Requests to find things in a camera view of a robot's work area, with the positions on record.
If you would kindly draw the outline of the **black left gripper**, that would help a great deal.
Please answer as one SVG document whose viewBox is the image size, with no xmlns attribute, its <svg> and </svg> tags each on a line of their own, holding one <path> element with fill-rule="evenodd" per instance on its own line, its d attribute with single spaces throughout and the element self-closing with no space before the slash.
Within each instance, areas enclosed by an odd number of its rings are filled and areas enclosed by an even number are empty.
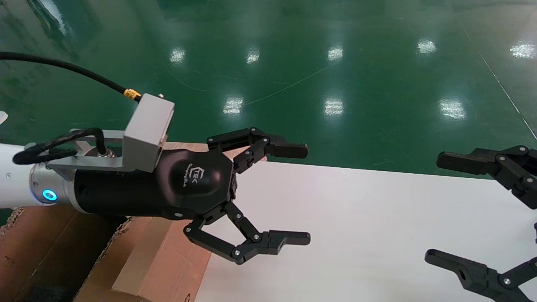
<svg viewBox="0 0 537 302">
<path fill-rule="evenodd" d="M 242 174 L 267 155 L 304 159 L 309 152 L 306 144 L 244 128 L 209 137 L 207 145 L 212 151 L 165 150 L 153 172 L 79 169 L 73 180 L 75 199 L 91 214 L 194 219 L 184 228 L 190 242 L 238 265 L 257 255 L 277 255 L 284 245 L 311 242 L 307 232 L 259 232 L 235 204 L 228 203 L 234 172 Z M 233 163 L 223 154 L 242 148 Z M 225 203 L 221 212 L 245 237 L 240 245 L 202 230 L 207 222 L 203 217 L 216 219 Z"/>
</svg>

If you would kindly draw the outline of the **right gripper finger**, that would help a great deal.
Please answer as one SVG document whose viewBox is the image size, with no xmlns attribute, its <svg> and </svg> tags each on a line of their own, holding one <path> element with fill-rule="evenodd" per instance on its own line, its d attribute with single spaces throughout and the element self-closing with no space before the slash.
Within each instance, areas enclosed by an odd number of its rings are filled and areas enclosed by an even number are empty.
<svg viewBox="0 0 537 302">
<path fill-rule="evenodd" d="M 537 276 L 537 258 L 504 273 L 437 249 L 429 249 L 425 253 L 425 261 L 455 273 L 465 290 L 495 302 L 529 302 L 530 299 L 520 290 L 520 285 Z"/>
<path fill-rule="evenodd" d="M 514 146 L 501 151 L 476 148 L 469 154 L 441 152 L 436 165 L 468 174 L 488 174 L 528 208 L 537 208 L 536 149 Z"/>
</svg>

